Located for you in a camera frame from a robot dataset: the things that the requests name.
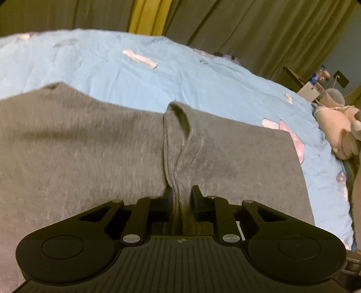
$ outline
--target yellow curtain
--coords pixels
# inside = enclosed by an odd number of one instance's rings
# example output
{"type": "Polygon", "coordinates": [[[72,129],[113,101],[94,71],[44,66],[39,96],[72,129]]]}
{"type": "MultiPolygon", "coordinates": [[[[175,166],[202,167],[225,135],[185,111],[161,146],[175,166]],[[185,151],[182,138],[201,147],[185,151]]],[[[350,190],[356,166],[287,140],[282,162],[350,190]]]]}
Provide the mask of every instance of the yellow curtain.
{"type": "Polygon", "coordinates": [[[355,0],[174,0],[164,35],[239,57],[276,80],[284,66],[308,78],[339,40],[355,0]]]}
{"type": "Polygon", "coordinates": [[[134,0],[128,32],[161,36],[172,0],[134,0]]]}

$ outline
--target wall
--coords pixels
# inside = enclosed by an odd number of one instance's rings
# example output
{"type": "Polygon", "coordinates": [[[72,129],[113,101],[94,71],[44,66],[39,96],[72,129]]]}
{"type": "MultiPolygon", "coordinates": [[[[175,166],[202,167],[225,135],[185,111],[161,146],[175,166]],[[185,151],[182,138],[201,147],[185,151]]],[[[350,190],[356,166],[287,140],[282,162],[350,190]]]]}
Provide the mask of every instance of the wall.
{"type": "MultiPolygon", "coordinates": [[[[325,59],[324,65],[332,76],[339,70],[350,81],[344,89],[336,83],[335,88],[344,96],[361,83],[361,4],[357,5],[338,45],[325,59]]],[[[334,81],[331,77],[325,86],[332,87],[334,81]]]]}

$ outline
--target mattress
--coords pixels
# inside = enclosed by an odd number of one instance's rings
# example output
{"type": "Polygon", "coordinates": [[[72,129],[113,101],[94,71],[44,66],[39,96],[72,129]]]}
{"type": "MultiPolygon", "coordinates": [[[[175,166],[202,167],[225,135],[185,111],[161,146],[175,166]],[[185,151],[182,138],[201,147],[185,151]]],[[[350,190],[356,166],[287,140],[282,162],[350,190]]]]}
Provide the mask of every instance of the mattress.
{"type": "Polygon", "coordinates": [[[304,173],[315,225],[353,244],[343,166],[296,93],[165,37],[74,30],[0,39],[0,98],[65,82],[104,102],[165,112],[176,100],[221,117],[290,132],[304,173]],[[151,59],[155,68],[123,50],[151,59]]]}

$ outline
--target pink pattern on sheet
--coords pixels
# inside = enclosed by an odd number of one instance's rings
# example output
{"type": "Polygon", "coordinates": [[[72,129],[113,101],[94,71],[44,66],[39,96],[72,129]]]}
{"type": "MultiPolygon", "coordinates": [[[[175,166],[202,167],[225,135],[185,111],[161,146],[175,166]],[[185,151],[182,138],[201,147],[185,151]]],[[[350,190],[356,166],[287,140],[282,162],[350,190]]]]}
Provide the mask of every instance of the pink pattern on sheet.
{"type": "Polygon", "coordinates": [[[339,174],[336,175],[336,181],[343,184],[343,197],[345,198],[345,200],[348,201],[348,190],[346,187],[346,175],[343,171],[339,172],[339,174]]]}
{"type": "Polygon", "coordinates": [[[271,121],[271,120],[268,120],[268,119],[263,119],[262,120],[262,126],[270,128],[270,129],[279,129],[279,130],[287,131],[291,135],[291,138],[292,138],[293,144],[295,146],[295,149],[296,149],[297,156],[298,156],[298,159],[300,161],[300,164],[303,163],[303,161],[305,159],[305,145],[299,139],[299,137],[292,131],[292,129],[290,129],[287,126],[287,124],[285,122],[280,120],[279,124],[277,124],[274,121],[271,121]]]}

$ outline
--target metal screw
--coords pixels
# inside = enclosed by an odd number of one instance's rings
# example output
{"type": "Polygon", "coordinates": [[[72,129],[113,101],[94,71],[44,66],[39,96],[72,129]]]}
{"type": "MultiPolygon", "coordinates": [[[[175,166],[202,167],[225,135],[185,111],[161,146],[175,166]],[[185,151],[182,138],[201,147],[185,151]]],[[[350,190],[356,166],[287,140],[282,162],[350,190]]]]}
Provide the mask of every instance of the metal screw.
{"type": "Polygon", "coordinates": [[[239,236],[235,234],[226,234],[225,236],[222,237],[222,239],[223,241],[228,243],[235,243],[240,240],[239,236]]]}
{"type": "Polygon", "coordinates": [[[135,234],[128,234],[123,237],[123,241],[127,243],[137,243],[140,240],[140,236],[135,234]]]}

